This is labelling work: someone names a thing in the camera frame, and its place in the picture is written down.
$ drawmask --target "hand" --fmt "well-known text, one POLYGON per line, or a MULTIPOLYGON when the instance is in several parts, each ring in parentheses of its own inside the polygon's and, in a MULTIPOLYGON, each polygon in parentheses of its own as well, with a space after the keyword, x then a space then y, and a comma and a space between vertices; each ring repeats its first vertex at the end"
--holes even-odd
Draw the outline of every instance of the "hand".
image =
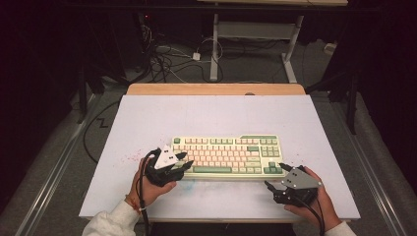
MULTIPOLYGON (((141 178, 141 168, 142 165, 144 164, 144 160, 141 159, 141 162, 139 164, 139 168, 138 171, 135 174, 135 177, 133 179, 132 182, 132 187, 131 190, 129 192, 129 195, 126 196, 125 202, 128 203, 130 206, 132 207, 139 207, 139 196, 138 196, 138 192, 139 192, 139 179, 141 178)), ((169 191, 171 191, 176 185, 176 182, 169 182, 167 184, 165 184, 163 187, 158 187, 153 185, 149 179, 147 178, 147 176, 143 176, 143 193, 144 193, 144 201, 145 201, 145 206, 149 206, 151 205, 156 199, 157 197, 159 197, 160 195, 166 194, 169 191)))
MULTIPOLYGON (((311 169, 309 169, 306 166, 304 168, 309 175, 311 175, 313 178, 322 182, 322 179, 315 172, 313 172, 311 169)), ((317 200, 314 201, 310 205, 310 207, 312 207, 312 209, 315 210, 319 216, 322 216, 322 212, 323 212, 323 218, 325 221, 325 232, 329 231, 330 229, 332 229, 333 227, 341 223, 341 220, 338 218, 334 210, 334 206, 333 206, 333 203, 331 202, 331 198, 326 192, 326 189, 324 186, 319 187, 317 200)), ((316 217, 307 208, 297 207, 293 205, 285 205, 284 209, 291 211, 301 217, 304 217, 307 220, 309 220, 311 223, 320 227, 320 224, 318 220, 316 219, 316 217)))

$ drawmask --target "person's right hand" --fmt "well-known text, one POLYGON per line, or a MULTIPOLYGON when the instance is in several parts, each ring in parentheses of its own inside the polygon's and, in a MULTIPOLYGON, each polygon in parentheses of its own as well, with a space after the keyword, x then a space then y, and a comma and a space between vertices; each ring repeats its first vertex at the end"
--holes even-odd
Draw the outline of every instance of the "person's right hand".
MULTIPOLYGON (((322 182, 322 179, 315 172, 313 172, 311 169, 309 169, 306 166, 304 168, 309 175, 311 175, 313 178, 322 182)), ((334 206, 333 206, 333 203, 331 202, 331 198, 328 196, 328 193, 326 192, 325 186, 319 187, 317 200, 313 201, 310 207, 312 207, 312 209, 315 210, 319 216, 322 216, 322 212, 323 212, 323 218, 325 220, 325 232, 329 231, 330 229, 332 229, 333 227, 341 223, 341 220, 338 218, 334 210, 334 206)), ((308 219, 311 223, 320 227, 320 224, 318 220, 316 219, 316 217, 307 208, 297 207, 293 205, 285 205, 284 208, 301 217, 308 219)))

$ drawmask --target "table leg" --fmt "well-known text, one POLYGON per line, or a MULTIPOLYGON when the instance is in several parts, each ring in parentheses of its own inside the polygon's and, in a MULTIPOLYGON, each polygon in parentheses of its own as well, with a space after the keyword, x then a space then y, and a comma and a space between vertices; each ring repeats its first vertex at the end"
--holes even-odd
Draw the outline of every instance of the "table leg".
POLYGON ((217 64, 218 64, 218 51, 217 51, 217 40, 218 40, 218 14, 214 14, 212 29, 212 55, 211 55, 211 66, 209 70, 209 80, 211 82, 217 81, 217 64))
POLYGON ((292 70, 291 66, 291 55, 295 47, 295 43, 297 42, 298 33, 301 29, 301 24, 303 23, 304 16, 299 16, 297 18, 297 23, 295 24, 295 27, 291 33, 291 38, 289 41, 289 47, 287 53, 282 53, 282 63, 285 68, 285 72, 288 78, 289 83, 297 83, 297 80, 295 79, 294 71, 292 70))

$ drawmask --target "person's left hand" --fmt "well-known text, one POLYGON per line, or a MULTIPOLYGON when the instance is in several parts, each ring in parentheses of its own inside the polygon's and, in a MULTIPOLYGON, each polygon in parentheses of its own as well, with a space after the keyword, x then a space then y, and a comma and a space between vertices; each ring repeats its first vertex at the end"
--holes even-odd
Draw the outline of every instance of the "person's left hand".
MULTIPOLYGON (((139 196, 138 196, 138 192, 139 192, 139 178, 141 178, 141 173, 140 170, 142 168, 144 160, 141 159, 141 162, 139 164, 139 168, 138 171, 135 174, 135 177, 133 179, 132 182, 132 187, 130 190, 129 195, 126 196, 126 203, 128 203, 130 206, 134 207, 139 207, 139 196)), ((143 176, 143 194, 144 194, 144 201, 145 201, 145 206, 149 206, 151 205, 156 199, 157 197, 159 197, 160 195, 166 194, 169 191, 171 191, 176 185, 176 182, 169 182, 167 184, 165 184, 163 187, 158 187, 156 185, 153 185, 149 179, 147 178, 147 176, 143 176)))

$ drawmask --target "desk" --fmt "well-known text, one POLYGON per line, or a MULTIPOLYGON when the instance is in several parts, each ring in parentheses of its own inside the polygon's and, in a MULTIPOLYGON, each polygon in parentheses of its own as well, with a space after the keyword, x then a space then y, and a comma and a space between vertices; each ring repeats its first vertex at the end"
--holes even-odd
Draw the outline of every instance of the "desk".
MULTIPOLYGON (((238 4, 267 4, 267 5, 297 5, 297 6, 346 6, 347 0, 199 0, 216 5, 223 3, 238 4)), ((291 66, 291 55, 297 42, 304 16, 298 16, 295 24, 271 24, 250 22, 221 22, 218 14, 214 14, 212 33, 212 56, 209 79, 217 81, 217 66, 219 53, 217 49, 219 37, 245 37, 265 39, 289 39, 288 50, 281 54, 281 59, 289 83, 297 83, 291 66)))
MULTIPOLYGON (((307 165, 320 174, 341 218, 360 217, 314 104, 302 87, 239 84, 131 85, 120 104, 80 217, 112 210, 130 190, 140 159, 150 150, 169 144, 173 136, 242 133, 278 134, 285 162, 307 165), (257 95, 242 95, 247 92, 257 95)), ((273 184, 282 188, 277 181, 273 184)), ((273 201, 263 181, 182 180, 148 210, 152 222, 300 220, 273 201)))

